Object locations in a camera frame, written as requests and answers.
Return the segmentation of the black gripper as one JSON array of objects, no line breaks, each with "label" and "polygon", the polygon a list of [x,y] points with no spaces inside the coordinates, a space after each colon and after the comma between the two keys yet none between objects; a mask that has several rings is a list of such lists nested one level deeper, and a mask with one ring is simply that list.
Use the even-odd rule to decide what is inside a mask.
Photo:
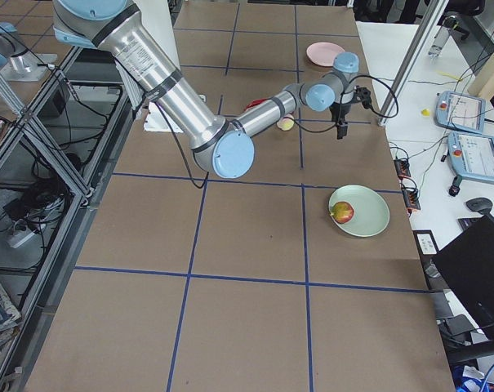
[{"label": "black gripper", "polygon": [[332,116],[331,121],[336,123],[336,138],[337,140],[342,140],[347,136],[348,133],[348,123],[346,122],[346,116],[351,110],[351,103],[336,103],[334,102],[330,106],[330,113]]}]

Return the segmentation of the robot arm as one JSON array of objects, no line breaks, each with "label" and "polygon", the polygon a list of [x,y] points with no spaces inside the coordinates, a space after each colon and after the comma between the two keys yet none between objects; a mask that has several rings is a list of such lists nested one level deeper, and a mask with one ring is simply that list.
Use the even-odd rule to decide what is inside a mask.
[{"label": "robot arm", "polygon": [[111,53],[149,100],[187,135],[199,167],[222,178],[243,176],[254,162],[251,138],[302,105],[321,112],[348,105],[353,97],[359,58],[344,51],[318,81],[288,85],[227,120],[214,114],[189,85],[142,25],[140,8],[133,1],[55,1],[53,8],[57,39]]}]

